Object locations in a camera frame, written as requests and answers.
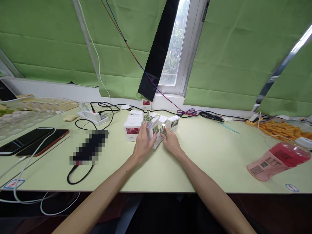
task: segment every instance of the plastic bottle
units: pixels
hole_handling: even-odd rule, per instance
[[[280,142],[269,149],[247,170],[256,179],[268,181],[272,176],[303,164],[311,158],[312,141],[300,137],[295,142]]]

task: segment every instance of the white wall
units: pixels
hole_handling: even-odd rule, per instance
[[[98,88],[85,87],[76,84],[62,84],[55,82],[44,82],[44,81],[34,81],[28,79],[12,78],[12,77],[1,77],[1,81],[15,94],[33,94],[36,97],[53,97],[53,98],[67,98],[78,102],[99,102],[106,101],[112,104],[130,104],[141,108],[142,102],[133,99],[126,98],[112,98],[101,97]],[[203,111],[213,111],[218,114],[231,115],[231,116],[241,116],[250,117],[254,114],[252,111],[241,111],[241,110],[228,110],[228,109],[218,109],[218,108],[208,108],[208,107],[197,107],[184,105],[184,97],[165,94],[173,103],[175,103],[179,108],[187,111],[190,108],[195,110]],[[160,93],[156,93],[154,101],[152,103],[152,108],[154,110],[165,109],[175,112],[177,108],[165,99]]]

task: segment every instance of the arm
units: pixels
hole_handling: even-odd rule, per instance
[[[143,124],[136,138],[133,154],[102,184],[100,184],[53,232],[53,234],[87,234],[94,227],[107,206],[114,199],[132,171],[148,155],[156,140],[156,134],[149,142]]]
[[[184,168],[198,196],[228,233],[256,233],[228,195],[181,149],[175,133],[161,134],[165,148]]]

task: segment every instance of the glass perfume bottle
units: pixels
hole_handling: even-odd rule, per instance
[[[150,110],[147,110],[146,115],[144,115],[144,122],[150,122],[152,121],[153,117],[150,115]]]
[[[165,126],[166,126],[166,124],[162,124],[162,128],[160,129],[160,133],[164,134],[167,137],[167,132],[165,131]]]

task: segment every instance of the pink label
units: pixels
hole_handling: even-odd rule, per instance
[[[292,167],[287,167],[270,151],[265,152],[265,154],[260,159],[247,166],[248,171],[255,178],[261,181],[268,181],[272,176],[290,168]]]

